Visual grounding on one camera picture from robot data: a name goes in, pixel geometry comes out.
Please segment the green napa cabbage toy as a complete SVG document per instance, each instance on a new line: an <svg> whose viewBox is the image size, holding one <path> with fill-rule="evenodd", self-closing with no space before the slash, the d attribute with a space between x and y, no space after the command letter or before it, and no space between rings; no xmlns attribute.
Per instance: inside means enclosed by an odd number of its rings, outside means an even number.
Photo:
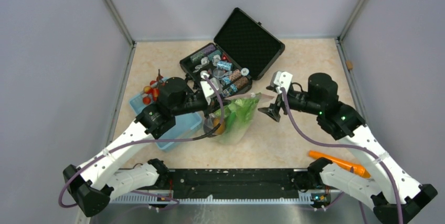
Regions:
<svg viewBox="0 0 445 224"><path fill-rule="evenodd" d="M257 95L237 98L224 106L226 130L217 136L216 141L225 145L238 144L252 123L259 101L260 96Z"/></svg>

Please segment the orange brown fruit toy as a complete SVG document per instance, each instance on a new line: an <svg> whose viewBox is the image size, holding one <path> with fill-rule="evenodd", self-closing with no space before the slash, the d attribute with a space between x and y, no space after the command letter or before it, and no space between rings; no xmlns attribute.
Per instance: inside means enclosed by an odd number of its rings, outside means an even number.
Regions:
<svg viewBox="0 0 445 224"><path fill-rule="evenodd" d="M214 131L214 134L216 135L222 135L224 131L226 130L226 123L225 121L220 121L220 118L214 118L213 119L213 127L218 126L218 129Z"/></svg>

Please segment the clear zip top bag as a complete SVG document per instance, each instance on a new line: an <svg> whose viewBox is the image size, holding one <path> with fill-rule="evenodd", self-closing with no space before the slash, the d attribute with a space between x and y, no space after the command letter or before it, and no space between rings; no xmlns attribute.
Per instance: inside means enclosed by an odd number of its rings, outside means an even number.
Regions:
<svg viewBox="0 0 445 224"><path fill-rule="evenodd" d="M238 144L252 124L257 107L273 99L271 95L253 92L229 97L224 106L224 122L210 137L220 144Z"/></svg>

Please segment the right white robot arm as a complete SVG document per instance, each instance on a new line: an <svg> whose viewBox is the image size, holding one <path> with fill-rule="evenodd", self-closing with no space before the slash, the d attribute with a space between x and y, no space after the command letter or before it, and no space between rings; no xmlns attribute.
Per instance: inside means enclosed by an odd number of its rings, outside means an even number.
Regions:
<svg viewBox="0 0 445 224"><path fill-rule="evenodd" d="M335 140L332 147L348 149L369 173L369 178L363 178L320 157L308 167L312 187L341 190L370 208L381 223L409 223L435 198L437 190L402 169L373 136L365 119L339 100L338 85L330 75L310 75L305 91L295 90L292 78L286 71L273 74L268 89L277 98L261 112L275 121L280 113L294 121L293 111L315 115L321 129Z"/></svg>

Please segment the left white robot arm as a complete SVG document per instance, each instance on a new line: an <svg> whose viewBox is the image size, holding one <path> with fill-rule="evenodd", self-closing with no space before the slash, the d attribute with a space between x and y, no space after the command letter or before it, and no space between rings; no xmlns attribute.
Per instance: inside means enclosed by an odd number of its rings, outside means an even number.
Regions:
<svg viewBox="0 0 445 224"><path fill-rule="evenodd" d="M138 169L119 172L123 164L150 143L163 142L162 135L176 124L176 117L206 111L213 97L220 99L220 85L215 78L202 75L201 89L189 91L187 82L178 77L165 80L156 102L147 105L128 128L112 143L88 161L68 165L62 172L65 185L58 199L67 191L86 217L103 211L109 202L144 186L164 188L168 175L160 161L152 161Z"/></svg>

